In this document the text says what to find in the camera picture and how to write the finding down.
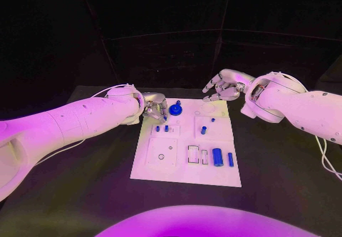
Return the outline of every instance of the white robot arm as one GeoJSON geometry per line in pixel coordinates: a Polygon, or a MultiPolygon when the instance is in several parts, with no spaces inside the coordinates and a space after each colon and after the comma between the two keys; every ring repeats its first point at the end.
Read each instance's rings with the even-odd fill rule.
{"type": "Polygon", "coordinates": [[[0,201],[52,151],[120,124],[139,123],[142,114],[166,122],[165,95],[140,93],[134,86],[123,86],[114,86],[106,97],[94,97],[97,93],[54,110],[0,121],[0,201]]]}
{"type": "Polygon", "coordinates": [[[224,69],[212,78],[204,92],[215,85],[217,94],[204,101],[234,100],[246,93],[243,114],[279,123],[286,117],[293,126],[342,145],[342,96],[323,91],[308,92],[299,80],[284,73],[254,78],[224,69]]]}

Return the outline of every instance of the black background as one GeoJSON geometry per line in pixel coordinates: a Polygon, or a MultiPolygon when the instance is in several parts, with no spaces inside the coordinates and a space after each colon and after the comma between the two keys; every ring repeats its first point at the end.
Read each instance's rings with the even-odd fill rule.
{"type": "Polygon", "coordinates": [[[341,12],[339,0],[7,1],[0,119],[64,105],[77,85],[202,88],[222,68],[342,94],[341,12]]]}

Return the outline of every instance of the table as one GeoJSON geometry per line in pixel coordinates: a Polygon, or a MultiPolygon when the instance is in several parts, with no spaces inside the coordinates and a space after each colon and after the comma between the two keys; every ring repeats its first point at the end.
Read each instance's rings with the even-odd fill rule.
{"type": "MultiPolygon", "coordinates": [[[[68,102],[104,87],[78,86],[68,102]]],[[[199,89],[139,88],[199,99],[199,89]]],[[[322,167],[313,135],[241,114],[228,102],[243,188],[130,179],[142,127],[120,125],[29,173],[0,210],[0,236],[91,237],[130,216],[172,205],[214,205],[269,216],[325,237],[342,233],[342,182],[322,167]]],[[[342,150],[328,157],[342,170],[342,150]]]]}

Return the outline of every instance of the white cable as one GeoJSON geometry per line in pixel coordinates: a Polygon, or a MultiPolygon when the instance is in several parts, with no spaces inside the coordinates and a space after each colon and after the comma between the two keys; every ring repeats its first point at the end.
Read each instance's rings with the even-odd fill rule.
{"type": "MultiPolygon", "coordinates": [[[[116,85],[116,86],[108,87],[107,89],[101,90],[101,91],[100,91],[95,95],[93,95],[91,97],[95,97],[95,96],[97,96],[98,94],[101,94],[104,91],[107,91],[107,90],[110,90],[110,89],[113,89],[113,88],[117,88],[117,87],[120,87],[120,86],[133,86],[133,87],[134,87],[134,85],[120,84],[120,85],[116,85]]],[[[61,152],[69,150],[71,148],[74,148],[75,146],[78,146],[84,141],[85,141],[85,139],[84,139],[78,144],[75,144],[74,146],[71,146],[71,147],[62,149],[61,151],[55,152],[51,156],[48,156],[43,160],[41,160],[41,161],[35,164],[35,166],[39,165],[43,161],[46,161],[54,155],[56,155],[58,153],[61,153],[61,152]]]]}
{"type": "MultiPolygon", "coordinates": [[[[287,75],[287,74],[286,74],[286,76],[303,86],[305,92],[309,92],[308,89],[306,89],[306,87],[305,87],[305,85],[303,85],[303,83],[302,83],[293,76],[290,76],[290,75],[287,75]]],[[[336,170],[335,170],[335,168],[334,168],[334,165],[332,165],[332,163],[331,163],[331,161],[328,160],[328,157],[326,157],[326,148],[328,148],[326,139],[323,139],[323,142],[325,142],[325,150],[323,150],[323,149],[322,149],[321,142],[319,142],[319,138],[318,138],[318,136],[315,136],[315,137],[316,137],[316,140],[318,140],[319,150],[321,150],[321,153],[322,153],[322,165],[323,165],[323,168],[325,168],[329,172],[335,173],[336,177],[342,180],[342,177],[341,177],[342,173],[336,172],[336,170]]]]}

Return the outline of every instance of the blue object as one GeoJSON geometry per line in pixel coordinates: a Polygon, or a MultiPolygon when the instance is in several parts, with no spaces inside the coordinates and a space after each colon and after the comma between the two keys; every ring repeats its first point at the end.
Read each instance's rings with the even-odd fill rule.
{"type": "Polygon", "coordinates": [[[205,135],[205,131],[207,131],[207,127],[202,127],[201,134],[204,134],[204,135],[205,135]]]}
{"type": "Polygon", "coordinates": [[[169,113],[170,113],[170,115],[178,116],[182,114],[182,111],[183,111],[183,109],[181,106],[181,101],[178,100],[176,104],[169,107],[169,113]]]}
{"type": "Polygon", "coordinates": [[[233,153],[228,153],[228,161],[230,161],[230,167],[234,167],[234,162],[233,162],[233,153]]]}
{"type": "Polygon", "coordinates": [[[212,149],[212,158],[214,158],[214,166],[220,167],[224,165],[224,159],[222,159],[222,151],[220,148],[212,149]]]}

